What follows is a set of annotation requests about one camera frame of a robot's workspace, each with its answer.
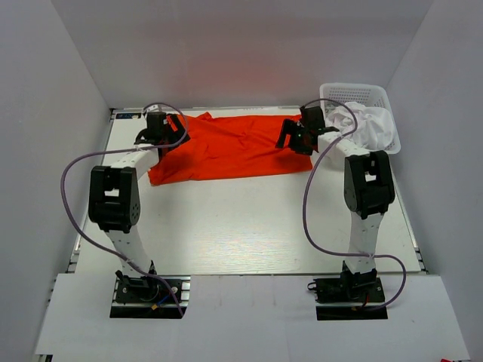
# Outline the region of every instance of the gray wall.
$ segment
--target gray wall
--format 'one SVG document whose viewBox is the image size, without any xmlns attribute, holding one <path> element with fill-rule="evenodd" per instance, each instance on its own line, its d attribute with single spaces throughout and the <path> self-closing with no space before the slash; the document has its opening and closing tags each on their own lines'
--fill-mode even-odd
<svg viewBox="0 0 483 362">
<path fill-rule="evenodd" d="M 61 171 L 99 147 L 109 120 L 48 0 L 0 2 L 0 120 L 0 360 L 23 362 L 75 240 L 60 203 Z M 88 164 L 69 178 L 78 216 Z"/>
<path fill-rule="evenodd" d="M 435 0 L 388 94 L 398 184 L 472 360 L 483 360 L 483 2 Z"/>
<path fill-rule="evenodd" d="M 109 106 L 255 106 L 386 86 L 432 0 L 53 3 Z"/>
</svg>

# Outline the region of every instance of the robotic arm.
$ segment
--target robotic arm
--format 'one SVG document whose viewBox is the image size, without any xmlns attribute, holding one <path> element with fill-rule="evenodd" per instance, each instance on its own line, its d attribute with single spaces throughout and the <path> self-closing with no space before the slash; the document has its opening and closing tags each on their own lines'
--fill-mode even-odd
<svg viewBox="0 0 483 362">
<path fill-rule="evenodd" d="M 296 153 L 311 155 L 314 150 L 326 149 L 341 134 L 334 127 L 325 127 L 320 107 L 303 107 L 298 122 L 285 120 L 276 147 L 288 146 Z M 395 199 L 389 157 L 384 151 L 369 152 L 350 140 L 342 139 L 327 156 L 336 164 L 344 163 L 344 199 L 351 212 L 351 233 L 348 253 L 374 255 L 377 234 L 384 213 Z M 367 295 L 382 291 L 377 278 L 374 258 L 346 256 L 340 279 L 317 279 L 318 301 L 364 302 Z"/>
<path fill-rule="evenodd" d="M 139 132 L 134 144 L 172 144 L 185 132 L 177 115 L 160 111 L 150 112 L 146 123 L 147 128 Z M 186 135 L 182 143 L 188 140 Z M 95 166 L 91 171 L 89 218 L 106 233 L 118 252 L 150 274 L 156 274 L 154 262 L 147 256 L 137 230 L 141 211 L 137 181 L 173 149 L 131 152 L 110 166 Z M 124 260 L 121 263 L 122 270 L 116 275 L 124 293 L 129 290 L 128 294 L 133 295 L 131 299 L 140 300 L 156 293 L 158 284 L 154 279 L 140 275 Z"/>
</svg>

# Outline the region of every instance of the white tabletop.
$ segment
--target white tabletop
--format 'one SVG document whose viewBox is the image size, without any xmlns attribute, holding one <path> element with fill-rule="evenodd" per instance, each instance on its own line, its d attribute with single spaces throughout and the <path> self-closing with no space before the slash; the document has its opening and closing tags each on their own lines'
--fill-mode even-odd
<svg viewBox="0 0 483 362">
<path fill-rule="evenodd" d="M 382 276 L 386 295 L 400 275 Z M 388 320 L 317 321 L 309 276 L 195 276 L 182 320 L 109 319 L 115 275 L 59 275 L 37 354 L 54 362 L 468 358 L 440 277 L 410 276 Z"/>
<path fill-rule="evenodd" d="M 199 115 L 203 110 L 189 110 Z M 214 116 L 293 115 L 298 109 L 213 109 Z M 143 119 L 114 120 L 107 149 L 132 146 Z M 104 164 L 121 155 L 109 155 Z M 339 273 L 342 259 L 313 249 L 303 233 L 302 196 L 308 173 L 188 181 L 153 187 L 140 179 L 138 223 L 148 255 L 160 275 Z M 350 215 L 343 199 L 343 172 L 323 161 L 309 194 L 309 229 L 325 248 L 347 251 Z M 101 244 L 109 239 L 90 221 L 85 231 Z M 378 253 L 401 258 L 420 270 L 398 196 L 380 227 Z M 82 243 L 76 273 L 113 273 L 120 262 Z M 379 272 L 400 272 L 392 260 L 378 259 Z"/>
</svg>

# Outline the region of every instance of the orange cloth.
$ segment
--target orange cloth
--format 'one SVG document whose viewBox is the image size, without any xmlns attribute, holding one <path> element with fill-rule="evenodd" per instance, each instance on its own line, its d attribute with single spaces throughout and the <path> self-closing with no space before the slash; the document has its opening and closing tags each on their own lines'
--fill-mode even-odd
<svg viewBox="0 0 483 362">
<path fill-rule="evenodd" d="M 300 116 L 188 117 L 191 140 L 166 154 L 149 171 L 153 185 L 188 179 L 267 176 L 312 169 L 310 158 L 276 149 L 284 119 Z"/>
</svg>

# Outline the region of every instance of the white cloth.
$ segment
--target white cloth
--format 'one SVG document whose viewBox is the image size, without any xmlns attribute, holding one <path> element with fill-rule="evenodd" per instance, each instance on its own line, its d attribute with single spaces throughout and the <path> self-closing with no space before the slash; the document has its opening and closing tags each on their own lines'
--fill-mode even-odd
<svg viewBox="0 0 483 362">
<path fill-rule="evenodd" d="M 355 114 L 358 122 L 357 131 L 347 138 L 357 146 L 370 151 L 384 150 L 391 144 L 395 137 L 395 125 L 391 113 L 381 107 L 366 107 L 361 103 L 347 102 Z M 342 106 L 337 107 L 325 119 L 326 127 L 334 126 L 341 133 L 346 133 L 354 128 L 352 116 Z"/>
</svg>

